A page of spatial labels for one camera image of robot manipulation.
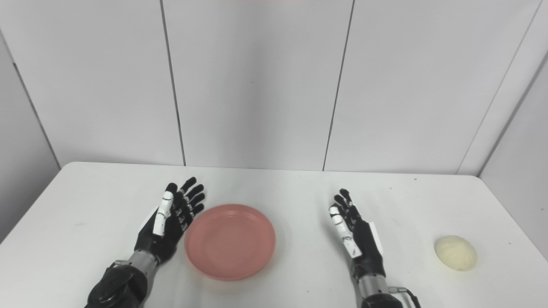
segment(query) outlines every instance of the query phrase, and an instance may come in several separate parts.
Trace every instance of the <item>white thumb segment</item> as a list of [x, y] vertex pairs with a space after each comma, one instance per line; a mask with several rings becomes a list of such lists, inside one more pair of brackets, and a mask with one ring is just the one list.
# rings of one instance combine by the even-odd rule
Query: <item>white thumb segment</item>
[[152, 233], [159, 236], [164, 236], [165, 220], [169, 217], [170, 209], [173, 204], [173, 194], [169, 191], [164, 192], [162, 203], [158, 207], [158, 213], [154, 219], [154, 228]]
[[350, 232], [350, 229], [346, 225], [346, 222], [340, 215], [339, 209], [335, 206], [330, 207], [329, 214], [331, 214], [331, 219], [333, 220], [333, 223], [335, 224], [337, 232], [339, 233], [339, 236], [342, 238], [342, 243], [344, 247], [346, 248], [346, 251], [348, 252], [348, 254], [350, 254], [350, 257], [356, 258], [358, 256], [361, 256], [362, 251], [358, 248], [358, 245], [356, 245], [356, 242], [354, 242], [352, 232]]
[[377, 250], [379, 251], [380, 255], [384, 255], [383, 245], [380, 243], [379, 234], [376, 231], [375, 223], [371, 222], [369, 223], [369, 227], [371, 228], [371, 233], [373, 234], [373, 239], [375, 240], [375, 245], [377, 246]]

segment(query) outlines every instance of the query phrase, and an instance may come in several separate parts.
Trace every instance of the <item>white wall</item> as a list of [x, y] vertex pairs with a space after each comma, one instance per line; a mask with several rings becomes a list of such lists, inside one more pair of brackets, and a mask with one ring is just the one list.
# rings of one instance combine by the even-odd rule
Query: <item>white wall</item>
[[339, 85], [352, 0], [163, 3], [177, 105], [160, 1], [0, 0], [61, 165], [321, 170], [332, 127], [326, 170], [477, 174], [548, 47], [541, 0], [355, 0]]
[[0, 242], [58, 171], [0, 34]]
[[183, 163], [159, 1], [1, 0], [0, 27], [62, 166]]
[[455, 174], [539, 3], [356, 1], [326, 170]]
[[480, 177], [548, 258], [548, 65], [540, 70]]
[[186, 162], [321, 170], [351, 0], [164, 0]]

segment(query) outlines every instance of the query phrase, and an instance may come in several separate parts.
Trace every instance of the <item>black cable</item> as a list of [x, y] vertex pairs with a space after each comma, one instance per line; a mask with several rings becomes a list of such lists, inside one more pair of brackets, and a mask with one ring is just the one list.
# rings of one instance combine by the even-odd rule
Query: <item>black cable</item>
[[411, 298], [411, 301], [413, 301], [413, 305], [415, 305], [415, 308], [420, 308], [419, 298], [413, 294], [409, 289], [406, 289], [407, 294], [409, 294], [409, 297]]

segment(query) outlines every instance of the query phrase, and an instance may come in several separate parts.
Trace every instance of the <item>white table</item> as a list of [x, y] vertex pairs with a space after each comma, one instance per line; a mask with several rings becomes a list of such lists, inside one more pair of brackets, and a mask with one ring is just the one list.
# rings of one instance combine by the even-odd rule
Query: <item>white table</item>
[[[328, 215], [347, 188], [374, 221], [389, 285], [429, 307], [548, 307], [548, 262], [479, 179], [460, 175], [302, 172], [71, 163], [0, 245], [0, 307], [83, 307], [112, 261], [131, 255], [139, 227], [170, 181], [205, 184], [206, 208], [243, 203], [272, 221], [277, 247], [258, 274], [203, 277], [183, 241], [145, 307], [355, 308], [348, 259]], [[469, 272], [443, 265], [443, 235], [477, 249]]]

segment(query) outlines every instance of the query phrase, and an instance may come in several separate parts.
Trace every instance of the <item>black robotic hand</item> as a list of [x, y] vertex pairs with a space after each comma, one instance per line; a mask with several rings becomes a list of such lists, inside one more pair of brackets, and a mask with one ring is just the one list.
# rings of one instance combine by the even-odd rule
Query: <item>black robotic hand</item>
[[143, 303], [154, 269], [173, 257], [183, 233], [204, 208], [204, 186], [196, 183], [193, 177], [180, 190], [174, 183], [168, 185], [161, 205], [139, 232], [135, 251], [127, 261], [117, 260], [106, 269], [86, 308], [138, 308]]
[[[179, 191], [176, 184], [169, 183], [163, 199], [166, 200], [165, 195], [169, 195], [168, 193], [173, 196], [169, 213], [162, 214], [162, 206], [154, 212], [139, 232], [135, 250], [150, 252], [156, 257], [158, 264], [166, 262], [175, 254], [177, 243], [183, 233], [192, 223], [194, 216], [204, 209], [204, 205], [200, 203], [206, 198], [203, 193], [204, 186], [196, 185], [196, 183], [196, 178], [192, 177], [183, 184]], [[165, 221], [163, 235], [155, 234], [155, 227], [157, 229], [157, 224], [161, 224], [163, 221]]]
[[352, 276], [357, 280], [367, 274], [386, 277], [383, 256], [375, 242], [369, 223], [365, 222], [352, 202], [348, 190], [341, 189], [329, 214], [353, 262]]
[[420, 308], [418, 299], [407, 288], [387, 286], [380, 243], [374, 235], [376, 230], [362, 219], [348, 190], [341, 189], [334, 199], [329, 214], [352, 258], [352, 277], [363, 298], [362, 308], [402, 308], [402, 303], [391, 293], [403, 292]]

